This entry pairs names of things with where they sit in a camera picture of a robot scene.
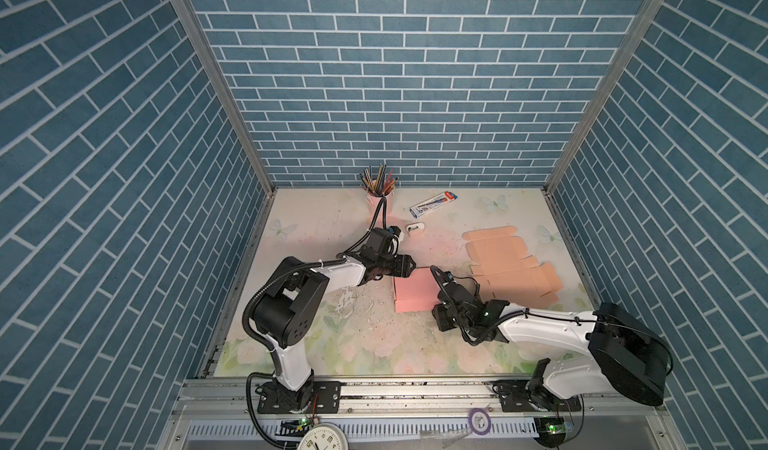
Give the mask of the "pink paper box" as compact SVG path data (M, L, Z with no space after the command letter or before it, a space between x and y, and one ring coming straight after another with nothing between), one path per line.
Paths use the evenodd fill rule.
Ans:
M393 279L396 313L431 311L440 303L439 286L430 269L417 268L408 278Z

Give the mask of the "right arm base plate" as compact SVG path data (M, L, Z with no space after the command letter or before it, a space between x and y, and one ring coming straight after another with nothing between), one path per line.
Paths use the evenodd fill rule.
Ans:
M583 409L578 396L561 399L546 390L543 386L528 388L529 382L524 380L497 380L490 384L491 391L499 398L503 412L578 412Z

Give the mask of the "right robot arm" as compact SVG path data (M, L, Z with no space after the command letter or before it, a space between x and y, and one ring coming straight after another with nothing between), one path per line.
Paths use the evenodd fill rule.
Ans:
M561 312L484 302L452 275L432 273L439 299L432 315L440 331L456 329L472 347L501 342L540 353L524 387L535 409L555 411L597 393L617 393L650 407L663 403L673 354L663 338L621 306Z

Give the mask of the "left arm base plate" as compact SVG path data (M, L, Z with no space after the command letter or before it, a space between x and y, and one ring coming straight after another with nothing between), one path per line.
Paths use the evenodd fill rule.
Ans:
M309 381L299 390L289 390L277 381L266 382L258 392L259 414L336 414L342 384L339 381Z

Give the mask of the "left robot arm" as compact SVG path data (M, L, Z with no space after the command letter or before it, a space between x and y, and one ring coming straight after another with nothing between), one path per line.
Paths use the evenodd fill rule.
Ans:
M326 294L384 276L411 275L416 264L399 252L403 239L398 227L374 228L359 249L342 252L333 260L302 262L287 257L250 298L242 327L269 351L273 378L280 388L298 393L313 379L304 338Z

